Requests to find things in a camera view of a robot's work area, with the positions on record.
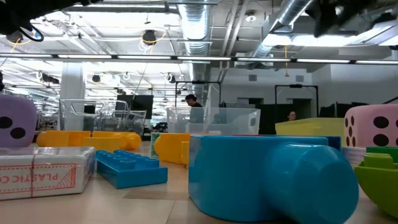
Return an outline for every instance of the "man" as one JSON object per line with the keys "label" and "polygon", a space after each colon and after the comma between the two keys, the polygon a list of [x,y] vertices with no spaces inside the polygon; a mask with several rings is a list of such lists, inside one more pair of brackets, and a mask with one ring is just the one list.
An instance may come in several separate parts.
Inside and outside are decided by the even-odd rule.
{"label": "man", "polygon": [[195,95],[193,95],[193,94],[187,95],[185,97],[185,101],[187,102],[187,104],[189,106],[192,107],[191,113],[189,116],[189,122],[202,124],[205,112],[204,112],[201,104],[197,102],[197,98],[195,97]]}

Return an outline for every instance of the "yellow plastic block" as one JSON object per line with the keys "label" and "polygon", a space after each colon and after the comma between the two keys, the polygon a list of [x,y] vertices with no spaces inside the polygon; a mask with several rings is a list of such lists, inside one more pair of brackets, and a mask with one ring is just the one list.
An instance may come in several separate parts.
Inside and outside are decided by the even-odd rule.
{"label": "yellow plastic block", "polygon": [[293,136],[340,136],[344,138],[344,118],[309,118],[275,124],[276,133]]}
{"label": "yellow plastic block", "polygon": [[48,130],[37,136],[36,143],[40,147],[77,147],[89,136],[89,131]]}
{"label": "yellow plastic block", "polygon": [[186,167],[189,165],[189,141],[182,141],[182,153],[181,159],[182,163],[185,164]]}
{"label": "yellow plastic block", "polygon": [[155,152],[165,162],[183,164],[182,142],[189,142],[190,134],[162,133],[155,141]]}
{"label": "yellow plastic block", "polygon": [[121,144],[121,138],[83,138],[82,146],[113,152],[115,149],[120,149]]}
{"label": "yellow plastic block", "polygon": [[69,147],[78,147],[83,143],[83,138],[89,138],[90,131],[68,131],[69,132]]}
{"label": "yellow plastic block", "polygon": [[141,137],[136,133],[115,133],[112,138],[121,138],[122,145],[120,149],[135,150],[141,146]]}
{"label": "yellow plastic block", "polygon": [[44,147],[68,147],[69,132],[67,131],[46,131],[44,135]]}

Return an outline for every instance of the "woman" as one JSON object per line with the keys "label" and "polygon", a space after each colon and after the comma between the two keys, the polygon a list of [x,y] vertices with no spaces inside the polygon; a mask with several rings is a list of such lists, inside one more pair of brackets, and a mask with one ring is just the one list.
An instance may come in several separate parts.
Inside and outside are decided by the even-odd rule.
{"label": "woman", "polygon": [[295,121],[296,120],[296,112],[294,112],[294,111],[291,111],[290,113],[289,113],[289,115],[287,116],[287,121]]}

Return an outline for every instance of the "toy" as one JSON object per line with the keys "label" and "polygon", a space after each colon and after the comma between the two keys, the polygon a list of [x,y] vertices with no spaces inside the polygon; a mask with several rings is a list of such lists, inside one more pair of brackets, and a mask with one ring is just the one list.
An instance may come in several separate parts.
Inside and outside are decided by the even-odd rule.
{"label": "toy", "polygon": [[345,116],[347,146],[397,146],[398,105],[357,106]]}
{"label": "toy", "polygon": [[355,167],[359,165],[366,154],[366,149],[363,147],[343,147],[341,148],[342,153],[344,154],[345,158],[351,164],[351,166]]}
{"label": "toy", "polygon": [[[93,138],[91,140],[84,140],[90,138],[90,131],[57,131],[50,130],[41,132],[37,136],[36,143],[41,147],[74,147],[74,146],[89,146],[88,142],[92,142],[92,146],[97,146],[97,149],[123,149],[123,150],[134,150],[140,147],[141,137],[136,133],[128,132],[111,132],[111,131],[94,131]],[[111,144],[107,139],[119,138],[121,143]],[[107,142],[107,146],[102,146],[102,143],[95,143],[101,141],[102,143]]]}
{"label": "toy", "polygon": [[35,135],[35,105],[11,95],[0,95],[0,105],[0,147],[28,147]]}
{"label": "toy", "polygon": [[275,124],[278,135],[288,136],[338,136],[344,138],[343,118],[309,118]]}
{"label": "toy", "polygon": [[189,165],[189,142],[182,141],[182,150],[181,150],[181,160],[182,164],[184,164],[187,168]]}
{"label": "toy", "polygon": [[89,138],[89,131],[42,131],[36,139],[40,147],[78,147],[82,146],[83,138]]}
{"label": "toy", "polygon": [[82,146],[91,146],[95,149],[113,152],[122,146],[121,138],[84,138]]}
{"label": "toy", "polygon": [[[284,136],[284,137],[294,137],[292,135],[273,135],[273,134],[257,134],[257,135],[247,135],[247,134],[235,134],[234,136]],[[338,151],[341,151],[341,138],[339,136],[319,136],[328,139],[328,146],[334,147]]]}
{"label": "toy", "polygon": [[135,150],[141,146],[141,137],[136,133],[116,131],[93,131],[93,138],[122,138],[120,149]]}
{"label": "toy", "polygon": [[359,197],[353,169],[327,138],[190,138],[189,194],[212,217],[344,223]]}
{"label": "toy", "polygon": [[183,164],[182,142],[189,141],[190,134],[162,133],[155,141],[155,152],[165,162]]}
{"label": "toy", "polygon": [[364,161],[354,168],[358,182],[380,209],[398,218],[398,148],[373,147],[366,151]]}
{"label": "toy", "polygon": [[167,182],[167,167],[158,159],[115,150],[96,152],[97,172],[117,189]]}

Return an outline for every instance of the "person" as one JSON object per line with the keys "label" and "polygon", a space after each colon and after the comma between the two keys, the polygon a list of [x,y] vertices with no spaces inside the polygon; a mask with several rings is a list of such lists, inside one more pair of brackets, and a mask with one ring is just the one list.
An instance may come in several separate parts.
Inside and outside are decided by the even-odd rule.
{"label": "person", "polygon": [[197,102],[197,98],[193,94],[189,94],[185,97],[185,101],[189,106],[192,107],[189,120],[191,123],[203,123],[204,110],[200,103]]}
{"label": "person", "polygon": [[289,115],[287,115],[287,121],[295,121],[296,120],[296,112],[291,111]]}

